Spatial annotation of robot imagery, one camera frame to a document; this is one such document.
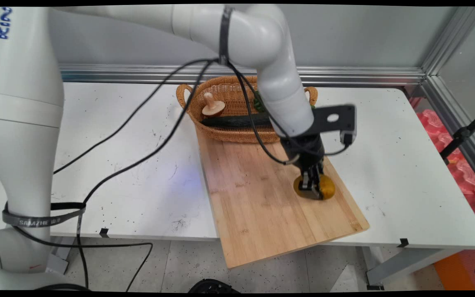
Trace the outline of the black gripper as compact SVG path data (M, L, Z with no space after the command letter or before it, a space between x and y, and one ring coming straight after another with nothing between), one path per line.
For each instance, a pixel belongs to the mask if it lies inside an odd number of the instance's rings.
M319 134L303 137L281 138L280 143L290 160L299 156L293 165L300 170L299 190L315 195L316 200L324 200L320 181L324 175L324 145Z

